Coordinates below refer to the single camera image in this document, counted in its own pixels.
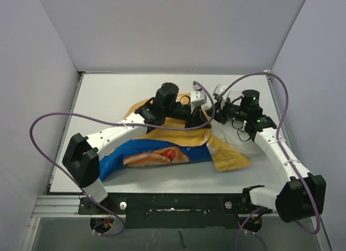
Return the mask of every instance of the blue fabric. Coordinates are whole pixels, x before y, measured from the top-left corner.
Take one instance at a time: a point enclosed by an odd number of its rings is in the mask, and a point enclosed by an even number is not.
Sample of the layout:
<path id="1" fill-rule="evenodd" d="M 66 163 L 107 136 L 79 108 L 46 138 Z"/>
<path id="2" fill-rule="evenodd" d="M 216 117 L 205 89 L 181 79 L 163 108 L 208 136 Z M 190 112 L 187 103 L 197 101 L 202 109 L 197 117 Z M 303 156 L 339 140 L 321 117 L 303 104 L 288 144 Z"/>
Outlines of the blue fabric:
<path id="1" fill-rule="evenodd" d="M 151 153 L 167 147 L 178 147 L 182 153 L 189 157 L 190 162 L 212 161 L 207 144 L 199 147 L 181 147 L 167 141 L 133 139 L 117 147 L 112 153 L 102 158 L 99 163 L 99 178 L 103 181 L 115 171 L 122 169 L 124 167 L 123 161 L 127 157 Z"/>

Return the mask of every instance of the bolt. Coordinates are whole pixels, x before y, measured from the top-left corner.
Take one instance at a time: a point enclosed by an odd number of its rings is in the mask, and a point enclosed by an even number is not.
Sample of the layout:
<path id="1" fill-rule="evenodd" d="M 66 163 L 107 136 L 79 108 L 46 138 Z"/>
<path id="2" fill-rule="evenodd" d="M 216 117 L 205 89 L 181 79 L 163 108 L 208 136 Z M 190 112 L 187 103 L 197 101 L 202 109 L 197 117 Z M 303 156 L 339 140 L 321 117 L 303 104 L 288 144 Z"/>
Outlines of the bolt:
<path id="1" fill-rule="evenodd" d="M 225 203 L 225 207 L 226 207 L 226 209 L 231 209 L 231 208 L 232 208 L 232 202 L 227 201 L 227 202 Z"/>
<path id="2" fill-rule="evenodd" d="M 119 207 L 120 207 L 121 210 L 125 210 L 127 206 L 128 206 L 127 203 L 124 202 L 124 201 L 122 201 L 122 202 L 120 203 L 120 205 L 119 205 Z"/>

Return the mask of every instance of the gray floor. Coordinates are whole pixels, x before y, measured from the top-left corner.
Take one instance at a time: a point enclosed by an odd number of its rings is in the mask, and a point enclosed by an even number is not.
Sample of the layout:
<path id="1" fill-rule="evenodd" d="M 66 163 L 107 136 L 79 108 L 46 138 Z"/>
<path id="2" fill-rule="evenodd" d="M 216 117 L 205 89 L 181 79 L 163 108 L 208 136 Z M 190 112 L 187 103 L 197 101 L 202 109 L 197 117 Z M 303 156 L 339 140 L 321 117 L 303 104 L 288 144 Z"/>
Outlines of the gray floor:
<path id="1" fill-rule="evenodd" d="M 268 251 L 320 251 L 315 236 L 304 232 L 295 223 L 286 224 L 278 217 L 265 217 L 259 235 Z M 311 226 L 310 220 L 305 224 Z M 237 230 L 223 228 L 183 229 L 183 243 L 178 229 L 129 229 L 115 238 L 91 236 L 89 219 L 41 219 L 33 251 L 46 250 L 189 250 L 231 251 Z M 258 238 L 242 234 L 239 250 L 264 250 Z"/>

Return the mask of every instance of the yellow fabric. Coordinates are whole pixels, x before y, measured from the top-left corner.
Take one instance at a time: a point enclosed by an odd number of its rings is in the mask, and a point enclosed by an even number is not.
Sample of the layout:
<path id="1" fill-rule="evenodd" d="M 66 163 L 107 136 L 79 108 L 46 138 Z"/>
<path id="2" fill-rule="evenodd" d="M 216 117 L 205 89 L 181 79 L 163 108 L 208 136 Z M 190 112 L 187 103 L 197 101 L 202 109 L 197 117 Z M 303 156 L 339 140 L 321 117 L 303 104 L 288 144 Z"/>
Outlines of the yellow fabric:
<path id="1" fill-rule="evenodd" d="M 181 99 L 181 102 L 183 104 L 187 104 L 188 99 L 186 97 L 181 98 L 183 95 L 189 94 L 179 94 L 177 100 Z M 130 115 L 130 113 L 134 112 L 145 102 L 146 100 L 133 105 L 125 117 Z M 185 122 L 181 120 L 175 120 L 173 118 L 166 118 L 163 126 L 172 128 L 184 128 Z M 183 147 L 197 147 L 207 143 L 210 155 L 214 161 L 215 168 L 218 171 L 243 168 L 251 164 L 251 161 L 249 159 L 234 150 L 226 142 L 214 136 L 210 132 L 210 129 L 196 129 L 190 131 L 155 129 L 150 133 L 137 138 L 168 141 Z"/>

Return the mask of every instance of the white wall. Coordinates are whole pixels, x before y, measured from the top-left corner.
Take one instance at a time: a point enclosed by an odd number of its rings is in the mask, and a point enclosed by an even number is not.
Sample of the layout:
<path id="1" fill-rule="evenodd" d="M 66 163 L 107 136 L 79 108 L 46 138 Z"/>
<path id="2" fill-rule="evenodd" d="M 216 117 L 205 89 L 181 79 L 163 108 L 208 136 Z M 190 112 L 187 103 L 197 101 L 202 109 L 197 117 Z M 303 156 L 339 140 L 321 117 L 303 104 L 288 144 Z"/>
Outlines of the white wall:
<path id="1" fill-rule="evenodd" d="M 305 0 L 40 0 L 79 71 L 269 69 Z"/>
<path id="2" fill-rule="evenodd" d="M 68 110 L 77 71 L 39 0 L 0 0 L 0 250 L 20 250 L 51 164 L 31 145 L 39 115 Z M 54 156 L 65 118 L 36 129 Z"/>
<path id="3" fill-rule="evenodd" d="M 307 0 L 273 67 L 290 92 L 286 124 L 298 158 L 327 181 L 322 218 L 333 250 L 346 246 L 345 39 L 346 0 Z"/>

